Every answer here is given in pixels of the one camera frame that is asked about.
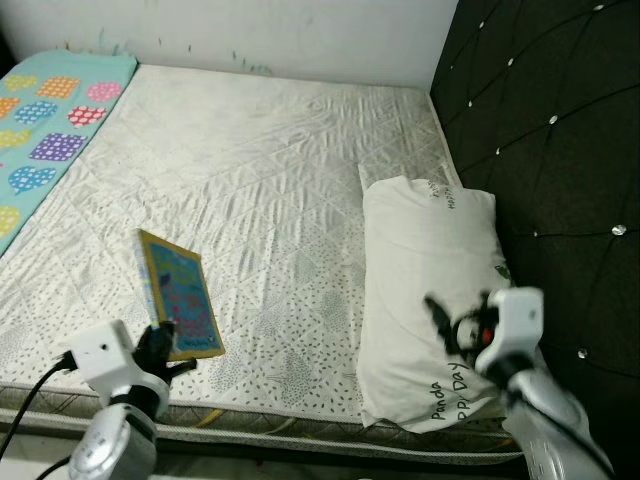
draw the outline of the rhinestone button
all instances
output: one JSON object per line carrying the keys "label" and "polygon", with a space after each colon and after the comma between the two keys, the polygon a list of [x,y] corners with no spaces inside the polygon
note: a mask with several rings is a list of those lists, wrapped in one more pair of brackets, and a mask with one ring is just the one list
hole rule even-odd
{"label": "rhinestone button", "polygon": [[616,225],[611,229],[611,233],[616,236],[624,235],[627,232],[627,227],[625,225]]}

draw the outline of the book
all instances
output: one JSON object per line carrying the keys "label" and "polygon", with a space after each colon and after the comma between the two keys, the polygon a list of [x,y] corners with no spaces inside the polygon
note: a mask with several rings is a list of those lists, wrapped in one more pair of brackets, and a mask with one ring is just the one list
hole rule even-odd
{"label": "book", "polygon": [[200,255],[136,231],[136,257],[151,323],[175,324],[170,361],[224,354]]}

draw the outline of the headboard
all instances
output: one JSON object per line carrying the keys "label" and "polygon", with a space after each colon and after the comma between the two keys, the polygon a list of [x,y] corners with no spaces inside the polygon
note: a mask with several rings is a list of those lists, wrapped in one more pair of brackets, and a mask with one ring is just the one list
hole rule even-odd
{"label": "headboard", "polygon": [[639,3],[461,0],[431,89],[514,280],[544,290],[545,359],[614,457],[609,434],[640,428]]}

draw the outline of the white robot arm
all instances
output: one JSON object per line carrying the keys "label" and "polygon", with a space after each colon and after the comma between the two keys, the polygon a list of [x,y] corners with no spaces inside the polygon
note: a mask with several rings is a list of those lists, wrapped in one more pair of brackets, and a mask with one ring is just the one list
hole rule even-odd
{"label": "white robot arm", "polygon": [[426,297],[425,305],[447,353],[462,355],[502,390],[503,426],[524,452],[532,479],[614,478],[607,456],[589,434],[580,402],[536,366],[543,329],[540,290],[497,290],[453,325],[435,300]]}
{"label": "white robot arm", "polygon": [[173,324],[148,327],[134,350],[124,324],[97,325],[69,342],[80,374],[105,407],[69,461],[73,480],[144,480],[156,463],[155,419],[166,409],[171,379],[195,359],[167,367]]}

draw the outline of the pillowcase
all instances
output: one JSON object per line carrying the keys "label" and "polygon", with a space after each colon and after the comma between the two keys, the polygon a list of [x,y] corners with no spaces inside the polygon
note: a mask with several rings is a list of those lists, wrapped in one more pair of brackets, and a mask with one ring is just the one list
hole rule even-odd
{"label": "pillowcase", "polygon": [[422,433],[502,416],[495,386],[446,354],[423,308],[430,294],[453,321],[479,305],[482,291],[510,285],[494,196],[396,177],[365,192],[364,217],[363,424],[387,419]]}

